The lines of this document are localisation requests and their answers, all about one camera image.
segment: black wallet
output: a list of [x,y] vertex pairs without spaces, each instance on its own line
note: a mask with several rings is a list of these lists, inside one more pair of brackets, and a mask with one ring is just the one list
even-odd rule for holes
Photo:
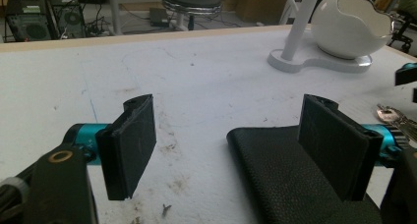
[[382,139],[314,95],[305,95],[299,126],[227,135],[265,223],[381,223],[366,187]]

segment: floor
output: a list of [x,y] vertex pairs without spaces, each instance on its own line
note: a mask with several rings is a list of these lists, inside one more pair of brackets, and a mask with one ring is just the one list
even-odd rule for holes
[[[174,19],[174,14],[168,13],[169,19]],[[122,24],[122,31],[124,34],[146,34],[152,32],[166,32],[175,31],[172,28],[159,28],[152,27],[149,22],[148,11],[127,11],[121,6],[120,17]],[[111,11],[109,4],[94,5],[86,4],[84,7],[84,18],[86,24],[96,26],[96,32],[90,35],[107,36],[110,34],[109,28],[111,27]],[[221,12],[216,17],[210,18],[196,18],[195,30],[198,29],[214,29],[214,28],[241,28],[241,27],[255,27],[262,24],[245,23],[242,22],[235,14],[235,12]],[[0,19],[0,33],[5,36],[4,31],[4,19]],[[9,36],[7,41],[14,41],[10,30],[7,27],[6,34]],[[409,29],[407,36],[417,40],[417,30]],[[401,48],[402,43],[396,41],[392,47],[395,49]],[[417,44],[412,44],[409,52],[412,56],[417,56]]]

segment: cracked egg-shaped bowl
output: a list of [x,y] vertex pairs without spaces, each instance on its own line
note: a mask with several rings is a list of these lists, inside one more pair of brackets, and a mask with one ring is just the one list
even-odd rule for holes
[[371,0],[323,0],[312,21],[313,38],[326,53],[342,59],[370,55],[387,44],[393,19]]

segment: white table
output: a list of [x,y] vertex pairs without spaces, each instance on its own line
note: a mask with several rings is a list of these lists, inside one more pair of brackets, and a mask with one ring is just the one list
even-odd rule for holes
[[[358,123],[377,103],[416,119],[415,84],[393,86],[416,62],[389,47],[365,74],[267,63],[288,27],[237,28],[0,45],[0,180],[60,144],[76,123],[112,123],[132,97],[154,96],[157,144],[130,200],[108,201],[100,167],[89,174],[100,223],[254,223],[226,134],[297,125],[305,93],[335,100]],[[391,171],[368,189],[380,203]],[[162,206],[172,205],[166,217]]]

